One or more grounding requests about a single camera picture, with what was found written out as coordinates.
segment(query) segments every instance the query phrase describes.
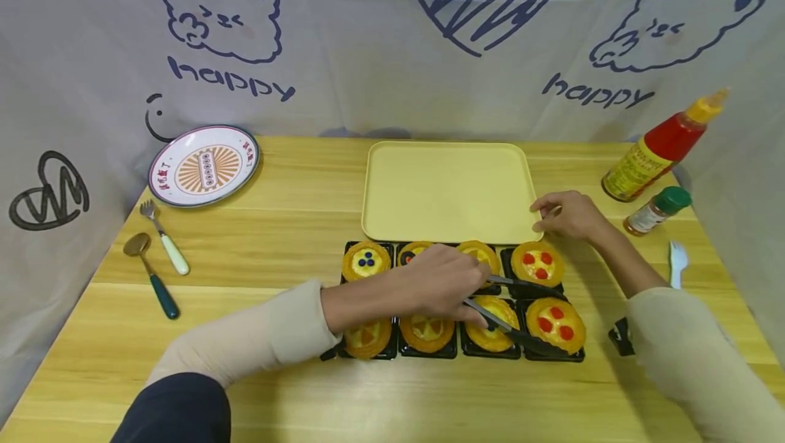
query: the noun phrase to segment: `white handled fork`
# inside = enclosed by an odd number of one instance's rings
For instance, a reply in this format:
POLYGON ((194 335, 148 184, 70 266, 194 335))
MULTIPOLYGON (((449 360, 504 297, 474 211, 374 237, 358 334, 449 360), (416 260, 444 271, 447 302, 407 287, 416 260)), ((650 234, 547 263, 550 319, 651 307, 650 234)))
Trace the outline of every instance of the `white handled fork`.
POLYGON ((155 219, 155 203, 153 200, 144 201, 142 204, 139 205, 139 213, 142 216, 148 217, 152 220, 153 225, 155 225, 155 229, 158 230, 158 235, 161 236, 161 242, 164 242, 164 248, 166 249, 167 255, 169 255, 169 261, 172 262, 172 266, 174 266, 174 270, 179 273, 181 276, 185 276, 191 271, 191 268, 188 267, 188 263, 185 261, 185 258, 180 253, 180 250, 177 249, 177 246, 174 245, 172 239, 166 235, 164 229, 161 228, 161 224, 158 220, 155 219))
POLYGON ((671 241, 671 287, 681 289, 681 272, 689 265, 685 246, 671 241))

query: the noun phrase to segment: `egg tart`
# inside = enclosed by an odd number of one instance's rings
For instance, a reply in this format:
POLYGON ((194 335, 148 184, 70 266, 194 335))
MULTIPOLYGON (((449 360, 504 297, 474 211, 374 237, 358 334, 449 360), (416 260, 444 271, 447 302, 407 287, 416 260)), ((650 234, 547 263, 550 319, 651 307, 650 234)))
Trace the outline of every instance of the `egg tart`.
POLYGON ((341 272, 346 281, 356 281, 390 269, 387 249, 375 242, 358 242, 344 255, 341 272))
MULTIPOLYGON (((510 304, 507 304, 505 300, 485 294, 475 296, 474 300, 480 307, 489 310, 489 312, 504 320, 510 326, 515 327, 516 329, 521 328, 521 325, 518 323, 518 315, 515 314, 510 307, 510 304)), ((473 324, 465 324, 465 327, 469 339, 474 341, 477 346, 480 346, 482 349, 490 351, 491 353, 507 351, 514 344, 513 341, 499 329, 490 331, 476 327, 476 325, 473 324)))
POLYGON ((414 256, 432 246, 433 242, 409 242, 398 252, 398 266, 406 266, 414 256))
POLYGON ((569 354, 580 351, 587 340, 583 320, 564 300, 543 298, 532 302, 526 309, 526 327, 529 334, 569 354))
POLYGON ((564 261, 553 247, 543 242, 522 243, 512 251, 512 272, 518 279, 554 288, 564 276, 564 261))
MULTIPOLYGON (((502 263, 499 261, 499 257, 496 256, 496 252, 489 246, 480 241, 468 241, 460 243, 456 248, 464 254, 475 257, 480 262, 485 262, 491 267, 491 274, 499 276, 499 272, 502 269, 502 263)), ((489 282, 485 282, 485 284, 482 285, 483 288, 489 286, 493 285, 489 282)))
POLYGON ((389 319, 372 320, 344 333, 345 350, 358 360, 370 360, 387 347, 393 333, 389 319))
POLYGON ((435 353, 452 339, 455 321, 423 315, 401 319, 401 335, 409 346, 422 353, 435 353))

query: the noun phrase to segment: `spoon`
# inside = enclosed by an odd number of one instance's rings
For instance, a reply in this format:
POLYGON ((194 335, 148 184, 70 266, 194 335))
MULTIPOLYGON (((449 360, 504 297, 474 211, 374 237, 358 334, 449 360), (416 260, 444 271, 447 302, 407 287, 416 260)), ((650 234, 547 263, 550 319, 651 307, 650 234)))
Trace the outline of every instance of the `spoon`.
POLYGON ((125 252, 126 256, 136 257, 139 258, 144 263, 144 268, 147 270, 150 276, 150 283, 152 283, 152 289, 155 290, 155 296, 158 297, 158 303, 161 304, 161 308, 164 309, 164 313, 166 317, 170 319, 176 319, 180 317, 180 309, 177 308, 177 304, 174 302, 172 295, 164 286, 164 282, 161 281, 161 278, 158 277, 148 264, 147 259, 144 258, 144 251, 147 250, 147 247, 150 245, 150 236, 146 233, 136 233, 133 237, 128 239, 128 242, 125 242, 123 246, 123 252, 125 252))

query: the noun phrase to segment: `sauce bottle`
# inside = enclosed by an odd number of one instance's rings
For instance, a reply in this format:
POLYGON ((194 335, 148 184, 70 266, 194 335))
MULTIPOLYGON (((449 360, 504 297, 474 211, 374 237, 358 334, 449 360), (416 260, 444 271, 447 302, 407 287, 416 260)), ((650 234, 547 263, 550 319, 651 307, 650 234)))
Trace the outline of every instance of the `sauce bottle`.
POLYGON ((728 88, 699 98, 647 132, 602 178, 602 188, 615 200, 633 201, 654 181, 681 162, 722 112, 728 88))
POLYGON ((660 223, 692 204, 686 189, 671 185, 654 196, 640 210, 624 219, 624 230, 634 236, 644 236, 660 223))

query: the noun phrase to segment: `yellow tray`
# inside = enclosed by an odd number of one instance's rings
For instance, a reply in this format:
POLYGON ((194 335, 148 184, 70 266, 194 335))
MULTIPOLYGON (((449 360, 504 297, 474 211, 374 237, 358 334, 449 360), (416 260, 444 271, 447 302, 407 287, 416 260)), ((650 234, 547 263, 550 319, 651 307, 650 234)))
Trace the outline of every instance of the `yellow tray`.
POLYGON ((538 241, 523 150, 508 143, 379 142, 368 152, 363 232, 377 241, 538 241))

